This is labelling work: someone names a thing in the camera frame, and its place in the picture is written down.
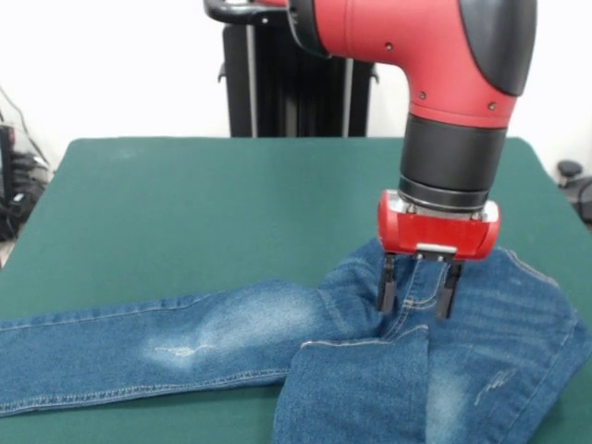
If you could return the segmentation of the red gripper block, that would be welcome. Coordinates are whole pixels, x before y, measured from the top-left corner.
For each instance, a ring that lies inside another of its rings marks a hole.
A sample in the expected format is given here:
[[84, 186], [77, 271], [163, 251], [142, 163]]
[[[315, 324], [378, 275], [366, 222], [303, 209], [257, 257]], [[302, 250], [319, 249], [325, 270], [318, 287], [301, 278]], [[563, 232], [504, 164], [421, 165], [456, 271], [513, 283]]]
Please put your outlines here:
[[[500, 209], [493, 201], [487, 201], [475, 213], [446, 213], [412, 204], [397, 190], [383, 191], [377, 207], [377, 238], [386, 254], [378, 283], [377, 310], [390, 314], [397, 299], [395, 254], [481, 260], [493, 250], [499, 232]], [[438, 290], [436, 319], [450, 317], [462, 272], [463, 262], [450, 265]]]

